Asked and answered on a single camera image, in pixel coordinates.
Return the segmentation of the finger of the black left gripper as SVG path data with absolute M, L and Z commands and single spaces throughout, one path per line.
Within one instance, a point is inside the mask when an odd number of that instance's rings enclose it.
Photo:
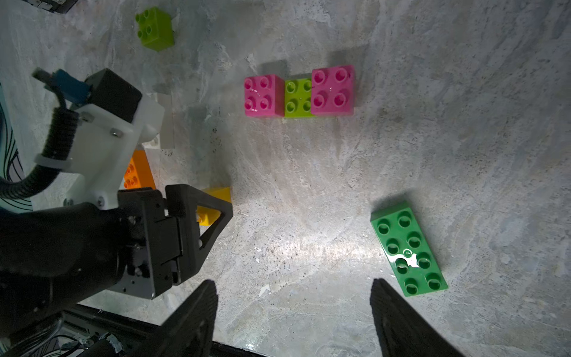
M 233 217 L 228 187 L 199 190 L 188 184 L 166 186 L 167 247 L 174 279 L 198 274 Z

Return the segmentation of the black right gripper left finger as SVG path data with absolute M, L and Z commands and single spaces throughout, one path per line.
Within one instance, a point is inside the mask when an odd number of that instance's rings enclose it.
M 184 303 L 131 356 L 209 356 L 213 344 L 218 294 L 203 281 Z

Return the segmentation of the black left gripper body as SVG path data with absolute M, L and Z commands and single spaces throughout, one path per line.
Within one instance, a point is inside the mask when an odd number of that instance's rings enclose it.
M 172 287 L 172 267 L 181 246 L 178 219 L 168 211 L 177 209 L 181 196 L 177 187 L 165 191 L 165 195 L 151 188 L 118 193 L 118 209 L 127 228 L 122 249 L 126 266 L 111 291 L 152 300 Z

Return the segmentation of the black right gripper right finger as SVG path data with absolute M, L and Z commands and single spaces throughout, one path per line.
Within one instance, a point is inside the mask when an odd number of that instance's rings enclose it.
M 375 279 L 370 306 L 383 356 L 461 356 L 384 279 Z

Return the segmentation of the orange long lego brick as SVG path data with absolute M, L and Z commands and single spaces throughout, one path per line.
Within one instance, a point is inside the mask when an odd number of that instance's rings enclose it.
M 135 150 L 123 177 L 123 188 L 135 190 L 145 187 L 155 190 L 156 184 L 145 150 Z

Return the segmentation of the dark green long lego brick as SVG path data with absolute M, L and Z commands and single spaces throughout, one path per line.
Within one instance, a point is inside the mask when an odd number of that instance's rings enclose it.
M 373 212 L 370 223 L 404 296 L 448 289 L 420 224 L 407 202 Z

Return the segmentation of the magenta lego brick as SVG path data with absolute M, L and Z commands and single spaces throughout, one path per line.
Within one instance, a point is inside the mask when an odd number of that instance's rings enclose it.
M 318 68 L 312 71 L 311 112 L 316 116 L 354 114 L 353 65 Z
M 252 118 L 285 116 L 285 82 L 276 74 L 247 77 L 243 83 L 245 115 Z

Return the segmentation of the lime green lego brick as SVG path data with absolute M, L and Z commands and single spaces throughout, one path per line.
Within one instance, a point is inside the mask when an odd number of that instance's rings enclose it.
M 286 118 L 311 118 L 312 81 L 310 78 L 285 82 L 284 108 Z

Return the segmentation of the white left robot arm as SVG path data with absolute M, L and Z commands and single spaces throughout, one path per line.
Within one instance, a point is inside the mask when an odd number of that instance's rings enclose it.
M 1 335 L 106 289 L 153 299 L 196 275 L 233 216 L 230 202 L 187 184 L 122 190 L 90 203 L 1 214 Z

